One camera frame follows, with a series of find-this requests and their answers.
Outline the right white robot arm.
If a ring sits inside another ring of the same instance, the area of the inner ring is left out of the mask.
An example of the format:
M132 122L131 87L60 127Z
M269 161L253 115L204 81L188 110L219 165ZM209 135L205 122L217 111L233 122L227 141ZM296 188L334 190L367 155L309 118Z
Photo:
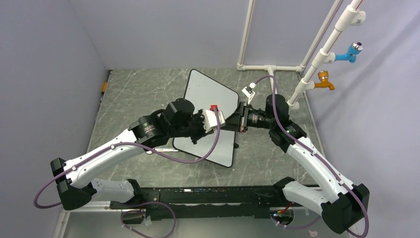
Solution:
M337 234L349 232L350 227L364 220L365 230L359 236L366 237L369 189L362 183L356 185L328 162L306 132L290 120L289 105L283 96L267 96L263 110L240 102L235 112L226 118L223 129L245 132L249 127L268 129L271 141L295 159L321 189L317 191L293 178L283 178L274 184L273 200L277 205L298 203L320 215Z

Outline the black-framed whiteboard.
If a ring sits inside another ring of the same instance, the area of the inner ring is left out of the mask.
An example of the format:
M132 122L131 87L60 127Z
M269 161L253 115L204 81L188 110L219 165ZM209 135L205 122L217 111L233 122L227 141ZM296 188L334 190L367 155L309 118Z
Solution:
M208 110L211 105L218 109L227 118L237 109L239 95L227 86L213 80L209 76L192 69L188 76L184 98L193 103L195 112L199 109ZM203 157L215 141L216 133L207 135L193 144L188 138L175 138L172 145L175 149L187 154ZM217 145L207 161L229 168L233 164L235 132L222 130Z

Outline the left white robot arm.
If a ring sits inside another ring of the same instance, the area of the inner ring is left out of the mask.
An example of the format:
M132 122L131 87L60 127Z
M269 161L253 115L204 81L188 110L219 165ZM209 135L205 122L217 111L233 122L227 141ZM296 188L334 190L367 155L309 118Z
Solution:
M91 201L115 201L129 208L138 207L144 196L136 180L112 181L97 176L126 159L165 145L171 138L189 137L197 143L217 127L218 114L194 110L190 101L176 99L165 109L140 117L111 141L83 156L51 161L63 208L74 210Z

